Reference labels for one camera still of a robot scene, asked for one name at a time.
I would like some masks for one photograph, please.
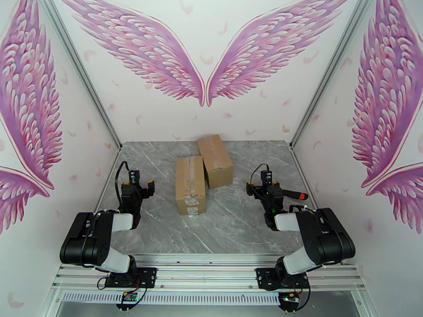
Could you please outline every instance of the feather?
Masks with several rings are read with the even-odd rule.
[[[304,0],[246,23],[234,36],[207,86],[207,105],[218,96],[234,99],[257,87],[313,44],[332,26],[347,0]]]
[[[377,0],[360,58],[354,114],[354,158],[367,168],[362,187],[394,164],[422,104],[423,54],[398,0]]]
[[[176,100],[195,97],[204,104],[204,84],[185,48],[159,20],[102,0],[62,0],[75,19],[124,67]]]
[[[423,231],[423,162],[400,167],[384,175],[371,187],[366,195],[377,192],[386,195],[393,205],[396,220],[401,217],[403,223]]]
[[[25,173],[0,166],[0,234],[19,218],[22,221],[28,198],[36,194],[49,197],[41,184]]]
[[[0,48],[0,120],[19,160],[46,187],[60,161],[59,94],[35,0],[21,0]]]

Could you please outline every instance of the wall mural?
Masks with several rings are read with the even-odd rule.
[[[362,188],[389,197],[396,220],[423,230],[423,162],[391,171],[422,105],[422,41],[399,0],[377,0],[360,57],[353,121]]]
[[[0,55],[0,121],[27,171],[0,166],[1,234],[22,221],[28,198],[49,197],[49,168],[62,150],[56,74],[36,0],[20,0]]]
[[[304,0],[247,22],[232,38],[207,83],[172,29],[143,13],[102,0],[62,0],[82,29],[124,67],[176,100],[235,99],[276,73],[330,28],[347,0]]]

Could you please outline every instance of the marble surface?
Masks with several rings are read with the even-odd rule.
[[[287,255],[301,246],[298,232],[270,230],[259,202],[245,192],[246,181],[260,163],[266,162],[273,178],[284,189],[305,191],[294,160],[284,141],[224,142],[234,163],[233,184],[206,188],[207,212],[195,217],[181,216],[175,201],[175,164],[179,157],[198,155],[196,142],[128,142],[121,161],[141,170],[141,185],[155,180],[155,195],[143,201],[137,229],[116,232],[112,247],[130,254],[139,253],[251,253]],[[253,181],[260,183],[260,172]],[[119,182],[127,180],[122,171]],[[287,209],[291,201],[284,200]],[[101,209],[116,209],[114,175]]]

